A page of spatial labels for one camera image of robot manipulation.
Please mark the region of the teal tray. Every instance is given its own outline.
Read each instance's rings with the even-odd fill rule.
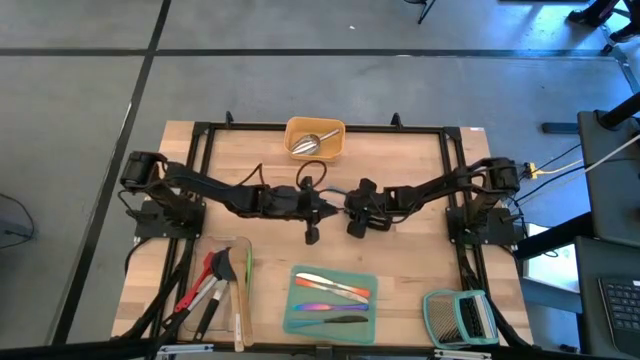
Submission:
[[[359,304],[357,301],[345,299],[328,291],[297,286],[296,274],[306,272],[320,275],[337,283],[366,288],[371,291],[368,311],[296,311],[294,305],[305,303],[325,303],[332,305]],[[376,337],[376,302],[378,297],[378,279],[373,275],[354,274],[310,266],[296,265],[291,270],[289,279],[289,296],[287,309],[282,327],[288,334],[307,335],[324,339],[353,342],[358,344],[373,344]],[[319,320],[344,315],[360,315],[369,321],[352,324],[320,324],[294,328],[288,326],[290,320]]]

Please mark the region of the concrete floor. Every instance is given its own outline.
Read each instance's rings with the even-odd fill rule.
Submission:
[[[0,47],[146,48],[160,5],[5,0]],[[599,29],[564,21],[579,7],[439,1],[418,27],[420,8],[400,0],[185,0],[171,5],[160,48],[599,50]],[[31,243],[0,250],[0,348],[46,342],[141,63],[0,57],[1,83],[10,84],[0,87],[0,159],[11,174],[0,177],[0,190],[25,203],[39,231]],[[157,149],[167,120],[221,121],[227,110],[239,122],[304,115],[352,124],[386,124],[397,111],[405,124],[485,127],[493,155],[539,164],[579,141],[543,135],[540,123],[573,121],[629,95],[612,58],[163,57],[153,63],[127,151]],[[527,221],[544,225],[588,209],[584,180],[524,207]],[[133,228],[112,201],[70,341],[108,338]],[[537,344],[577,345],[567,335],[577,333],[571,316],[528,310]]]

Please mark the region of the silver scoop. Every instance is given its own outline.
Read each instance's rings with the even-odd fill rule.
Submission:
[[[340,129],[335,129],[322,136],[309,134],[301,137],[291,147],[291,153],[294,155],[313,155],[320,150],[320,143],[333,135],[339,134]]]

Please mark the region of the grater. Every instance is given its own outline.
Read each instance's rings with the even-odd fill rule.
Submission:
[[[484,291],[438,290],[427,294],[424,321],[438,348],[496,344],[498,331]]]

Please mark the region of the chair leg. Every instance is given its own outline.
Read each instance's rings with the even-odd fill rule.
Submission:
[[[431,10],[431,7],[435,3],[436,3],[436,0],[431,0],[431,3],[429,3],[429,0],[426,0],[424,2],[424,7],[422,8],[422,13],[420,14],[420,19],[418,19],[418,25],[422,24],[422,20],[424,20],[424,18],[429,13],[429,10]]]

